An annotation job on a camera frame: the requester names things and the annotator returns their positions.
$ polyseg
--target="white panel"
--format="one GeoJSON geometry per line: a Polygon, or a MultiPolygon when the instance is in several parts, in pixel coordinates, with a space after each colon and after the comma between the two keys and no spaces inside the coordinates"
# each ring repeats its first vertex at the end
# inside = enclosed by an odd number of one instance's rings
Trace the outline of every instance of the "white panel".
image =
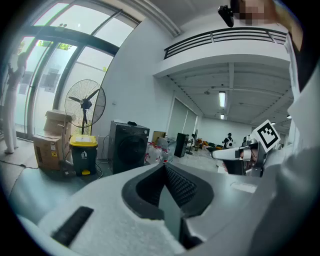
{"type": "Polygon", "coordinates": [[[191,110],[188,110],[188,114],[186,116],[185,125],[183,128],[183,134],[189,134],[189,138],[195,131],[197,115],[193,113],[191,110]]]}
{"type": "Polygon", "coordinates": [[[172,115],[169,123],[167,136],[169,138],[177,138],[178,133],[183,133],[188,108],[179,100],[174,100],[172,115]]]}

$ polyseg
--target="white wall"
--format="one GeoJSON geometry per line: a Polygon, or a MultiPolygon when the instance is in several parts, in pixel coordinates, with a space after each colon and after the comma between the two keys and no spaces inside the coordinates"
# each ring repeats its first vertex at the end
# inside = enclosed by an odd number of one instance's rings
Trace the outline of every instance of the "white wall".
{"type": "MultiPolygon", "coordinates": [[[[233,26],[234,28],[245,27],[245,26],[246,25],[243,23],[240,23],[238,19],[234,19],[234,26],[233,26]]],[[[260,25],[255,25],[251,27],[277,30],[284,33],[288,32],[288,30],[281,24],[260,24],[260,25]]],[[[221,16],[216,11],[214,11],[208,15],[203,15],[193,20],[190,20],[189,22],[180,26],[180,29],[183,31],[183,33],[180,36],[175,37],[172,40],[171,44],[169,44],[168,46],[201,33],[209,32],[213,30],[219,30],[219,29],[227,29],[227,28],[228,26],[226,25],[224,20],[221,18],[221,16]]]]}
{"type": "Polygon", "coordinates": [[[228,133],[232,133],[235,146],[241,146],[244,137],[250,135],[251,131],[252,127],[248,124],[203,117],[198,126],[198,138],[222,145],[228,133]]]}
{"type": "Polygon", "coordinates": [[[198,115],[200,109],[168,78],[155,78],[155,65],[164,58],[170,38],[149,19],[141,22],[127,37],[113,58],[102,82],[106,106],[92,135],[106,136],[112,120],[133,121],[154,131],[165,131],[175,95],[198,115]]]}

